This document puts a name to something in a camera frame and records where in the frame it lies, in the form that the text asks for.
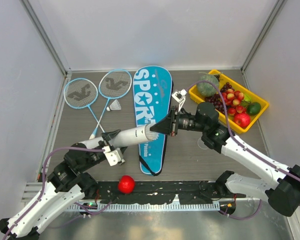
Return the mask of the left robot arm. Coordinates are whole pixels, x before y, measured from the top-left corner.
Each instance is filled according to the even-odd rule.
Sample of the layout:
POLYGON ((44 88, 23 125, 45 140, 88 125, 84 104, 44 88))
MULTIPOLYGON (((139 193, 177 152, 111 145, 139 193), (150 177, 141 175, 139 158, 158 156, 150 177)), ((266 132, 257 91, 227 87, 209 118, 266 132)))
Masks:
POLYGON ((98 184, 86 171, 108 161, 110 166, 123 163, 127 147, 158 138, 141 128, 105 132, 101 137, 84 140, 67 147, 64 160, 42 179, 41 190, 15 216, 0 220, 3 239, 37 240, 47 226, 75 202, 92 199, 98 184))

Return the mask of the shuttlecock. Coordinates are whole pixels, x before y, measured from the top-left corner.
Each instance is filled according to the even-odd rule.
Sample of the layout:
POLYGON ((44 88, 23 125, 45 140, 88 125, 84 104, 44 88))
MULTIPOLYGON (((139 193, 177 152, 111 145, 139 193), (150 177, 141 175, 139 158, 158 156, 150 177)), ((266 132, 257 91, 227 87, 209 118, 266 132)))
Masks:
POLYGON ((120 102, 116 99, 109 106, 106 107, 108 112, 110 111, 120 111, 122 109, 120 102))
POLYGON ((153 131, 146 132, 145 135, 146 135, 146 138, 147 138, 147 140, 148 140, 149 142, 155 141, 155 140, 157 140, 158 137, 159 137, 159 133, 153 132, 153 131))

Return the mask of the white shuttlecock tube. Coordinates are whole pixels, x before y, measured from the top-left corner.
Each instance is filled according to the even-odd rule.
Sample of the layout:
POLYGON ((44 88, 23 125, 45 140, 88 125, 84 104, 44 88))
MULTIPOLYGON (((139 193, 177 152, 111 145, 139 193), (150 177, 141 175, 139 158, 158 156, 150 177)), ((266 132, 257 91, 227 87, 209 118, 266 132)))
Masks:
MULTIPOLYGON (((149 141, 146 137, 146 133, 150 132, 151 126, 153 126, 152 123, 126 130, 120 130, 120 133, 113 140, 111 140, 109 144, 114 148, 121 148, 148 143, 149 141)), ((99 136, 93 138, 92 140, 103 140, 103 138, 99 136)), ((89 139, 81 141, 80 143, 89 148, 89 139)))

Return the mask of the clear tube lid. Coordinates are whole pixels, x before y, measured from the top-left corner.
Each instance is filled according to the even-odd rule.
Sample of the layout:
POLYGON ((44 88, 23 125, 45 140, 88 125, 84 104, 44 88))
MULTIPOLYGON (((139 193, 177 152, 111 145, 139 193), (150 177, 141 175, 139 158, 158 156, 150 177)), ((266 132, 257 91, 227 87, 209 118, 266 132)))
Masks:
POLYGON ((199 147, 200 149, 202 149, 202 150, 207 150, 207 149, 208 149, 208 147, 205 145, 205 143, 202 141, 201 138, 199 138, 199 139, 197 140, 197 145, 198 145, 198 147, 199 147))

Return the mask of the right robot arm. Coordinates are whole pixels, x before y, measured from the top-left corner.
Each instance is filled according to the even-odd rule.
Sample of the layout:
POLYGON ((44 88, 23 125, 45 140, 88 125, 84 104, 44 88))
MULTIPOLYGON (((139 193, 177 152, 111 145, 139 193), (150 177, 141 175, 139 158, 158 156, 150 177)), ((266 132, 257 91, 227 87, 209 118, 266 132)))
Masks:
POLYGON ((258 198, 268 202, 279 214, 292 216, 300 206, 300 166, 289 167, 259 152, 220 124, 218 117, 212 103, 202 102, 194 115, 172 108, 150 130, 170 136, 177 135, 178 130, 200 132, 205 146, 234 159, 258 176, 244 177, 225 171, 217 179, 216 191, 220 196, 233 193, 258 198))

